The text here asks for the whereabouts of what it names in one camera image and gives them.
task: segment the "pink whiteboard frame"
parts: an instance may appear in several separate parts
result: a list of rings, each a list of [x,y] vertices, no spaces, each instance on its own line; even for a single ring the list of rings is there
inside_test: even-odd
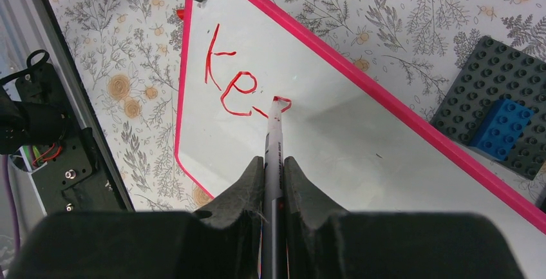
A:
[[[184,107],[184,85],[187,66],[187,54],[189,47],[189,35],[191,27],[191,12],[193,0],[185,0],[184,13],[184,32],[182,34],[182,62],[180,64],[180,93],[178,95],[178,115],[176,117],[176,137],[174,144],[174,153],[176,161],[200,188],[208,195],[213,197],[203,186],[184,168],[184,165],[178,158],[180,143],[180,129],[182,127],[182,112]],[[390,92],[376,83],[373,79],[363,74],[356,66],[347,61],[333,48],[320,40],[310,30],[299,24],[294,18],[280,9],[270,0],[249,0],[254,6],[268,15],[271,19],[281,25],[286,31],[307,45],[316,54],[330,63],[336,70],[342,73],[350,81],[356,84],[360,89],[373,97],[379,104],[390,111],[394,116],[409,126],[415,133],[419,134],[424,140],[429,142],[439,152],[444,154],[449,160],[453,161],[458,167],[468,173],[477,182],[505,202],[509,207],[537,227],[542,233],[546,234],[546,214],[540,211],[535,205],[526,200],[523,196],[502,182],[497,176],[491,173],[487,168],[478,163],[474,158],[460,149],[443,136],[439,131],[433,128],[426,121],[421,119],[416,113],[405,106],[401,101],[394,97]]]

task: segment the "blue lego brick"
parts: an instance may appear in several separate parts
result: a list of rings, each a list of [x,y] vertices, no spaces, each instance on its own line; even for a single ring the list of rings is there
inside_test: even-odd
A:
[[[534,112],[504,99],[493,104],[468,146],[479,149],[496,160],[504,160],[520,138]]]

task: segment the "marker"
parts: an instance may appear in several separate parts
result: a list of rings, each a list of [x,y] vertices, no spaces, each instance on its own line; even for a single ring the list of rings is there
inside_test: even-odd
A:
[[[267,135],[265,136],[265,192],[261,246],[262,279],[287,277],[287,241],[284,227],[283,198],[283,128],[281,104],[273,98],[268,113]]]

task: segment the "floral tablecloth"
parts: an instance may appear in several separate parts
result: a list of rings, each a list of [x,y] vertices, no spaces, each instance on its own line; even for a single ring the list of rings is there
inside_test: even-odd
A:
[[[430,119],[483,35],[546,60],[546,0],[272,0]],[[184,0],[50,0],[137,210],[210,201],[174,161]],[[544,172],[490,169],[540,203]]]

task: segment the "silver bolt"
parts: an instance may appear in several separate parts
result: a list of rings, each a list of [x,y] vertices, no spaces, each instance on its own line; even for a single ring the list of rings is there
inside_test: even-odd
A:
[[[71,170],[68,170],[64,173],[64,177],[66,179],[74,179],[76,178],[76,171],[71,169]]]

